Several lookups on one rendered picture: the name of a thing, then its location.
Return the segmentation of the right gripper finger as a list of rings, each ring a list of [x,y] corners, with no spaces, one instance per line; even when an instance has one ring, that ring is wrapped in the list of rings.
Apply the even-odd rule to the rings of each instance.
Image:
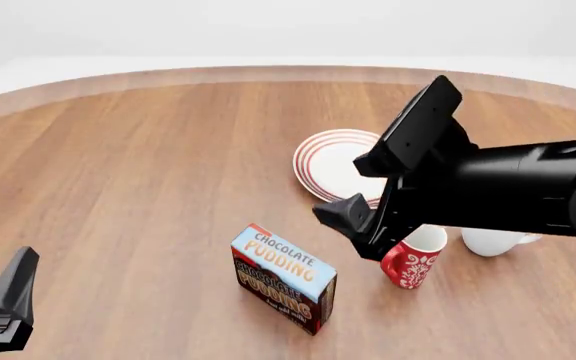
[[[365,177],[389,177],[404,171],[401,161],[385,152],[366,152],[355,158],[353,164],[358,173]]]
[[[361,193],[332,203],[316,204],[312,212],[320,224],[341,233],[351,241],[365,241],[375,215]]]

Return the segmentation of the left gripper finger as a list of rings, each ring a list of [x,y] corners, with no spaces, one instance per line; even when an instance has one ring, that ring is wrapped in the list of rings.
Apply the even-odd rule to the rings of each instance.
[[[0,275],[0,315],[34,325],[33,287],[39,254],[29,246],[19,248]]]

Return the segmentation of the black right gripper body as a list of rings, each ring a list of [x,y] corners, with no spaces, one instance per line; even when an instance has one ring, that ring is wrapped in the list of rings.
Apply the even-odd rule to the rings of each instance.
[[[403,176],[388,179],[377,209],[364,222],[353,246],[366,260],[382,260],[385,254],[421,226],[413,210],[408,209],[409,192]]]

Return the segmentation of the white plate with red rings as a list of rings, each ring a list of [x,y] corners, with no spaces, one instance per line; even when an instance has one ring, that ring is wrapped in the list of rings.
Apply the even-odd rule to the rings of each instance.
[[[293,172],[307,191],[327,203],[362,194],[375,209],[386,179],[361,176],[353,161],[372,149],[377,140],[378,134],[350,128],[313,134],[295,150]]]

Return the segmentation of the chocolate pudding box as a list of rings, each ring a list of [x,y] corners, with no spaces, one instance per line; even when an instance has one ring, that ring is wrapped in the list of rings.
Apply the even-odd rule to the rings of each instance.
[[[336,269],[258,224],[230,244],[241,287],[316,335],[332,314]]]

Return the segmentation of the red mug with white pattern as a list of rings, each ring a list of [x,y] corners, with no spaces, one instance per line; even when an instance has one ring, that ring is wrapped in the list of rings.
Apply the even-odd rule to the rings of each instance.
[[[443,227],[422,225],[384,255],[380,268],[397,286],[415,289],[423,283],[447,241]]]

